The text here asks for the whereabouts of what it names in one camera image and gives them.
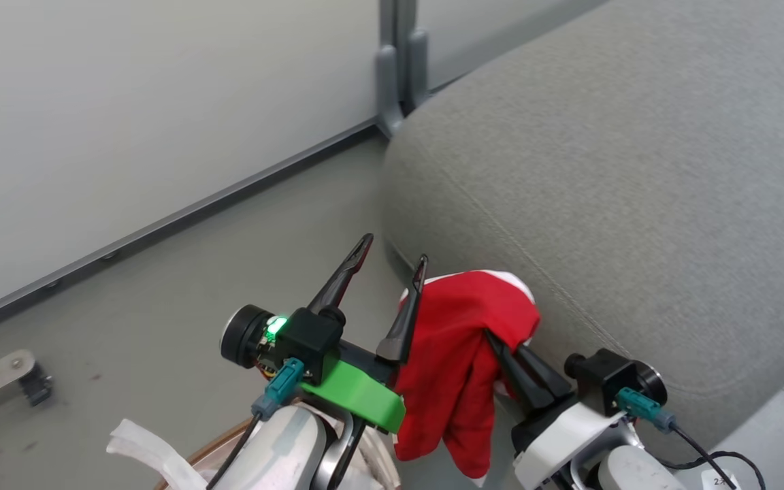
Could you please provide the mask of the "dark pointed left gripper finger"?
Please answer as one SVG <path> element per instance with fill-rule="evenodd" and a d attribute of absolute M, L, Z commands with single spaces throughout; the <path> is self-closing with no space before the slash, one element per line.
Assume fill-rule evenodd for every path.
<path fill-rule="evenodd" d="M 376 356 L 393 365 L 405 365 L 410 359 L 412 339 L 416 331 L 417 317 L 427 275 L 429 257 L 421 255 L 410 282 L 405 289 L 397 316 L 388 334 L 379 342 Z"/>
<path fill-rule="evenodd" d="M 358 239 L 355 247 L 346 254 L 342 263 L 308 304 L 307 311 L 312 316 L 322 319 L 346 318 L 345 313 L 340 309 L 340 303 L 342 303 L 342 298 L 348 290 L 351 280 L 364 264 L 373 241 L 373 233 L 365 233 Z"/>

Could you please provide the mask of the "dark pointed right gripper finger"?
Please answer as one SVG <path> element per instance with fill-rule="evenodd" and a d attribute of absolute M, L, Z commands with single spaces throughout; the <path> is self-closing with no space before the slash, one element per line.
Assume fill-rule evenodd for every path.
<path fill-rule="evenodd" d="M 508 345 L 488 329 L 485 330 L 485 337 L 497 357 L 510 396 L 517 401 L 522 412 L 535 412 L 551 406 L 554 402 L 553 395 L 526 372 Z"/>
<path fill-rule="evenodd" d="M 553 404 L 574 393 L 572 385 L 527 345 L 517 347 L 516 360 L 525 373 L 523 390 L 533 404 Z"/>

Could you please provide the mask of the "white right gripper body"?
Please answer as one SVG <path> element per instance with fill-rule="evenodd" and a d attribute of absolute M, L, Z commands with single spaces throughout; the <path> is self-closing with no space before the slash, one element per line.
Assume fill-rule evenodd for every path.
<path fill-rule="evenodd" d="M 521 489 L 641 489 L 636 418 L 604 416 L 570 397 L 510 430 L 510 479 Z"/>

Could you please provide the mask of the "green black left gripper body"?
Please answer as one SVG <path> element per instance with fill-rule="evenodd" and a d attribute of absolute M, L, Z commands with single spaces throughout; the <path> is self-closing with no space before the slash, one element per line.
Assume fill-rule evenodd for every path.
<path fill-rule="evenodd" d="M 398 370 L 397 363 L 342 340 L 336 353 L 325 357 L 323 382 L 303 381 L 301 388 L 387 434 L 397 434 L 406 414 L 404 401 L 393 387 Z"/>

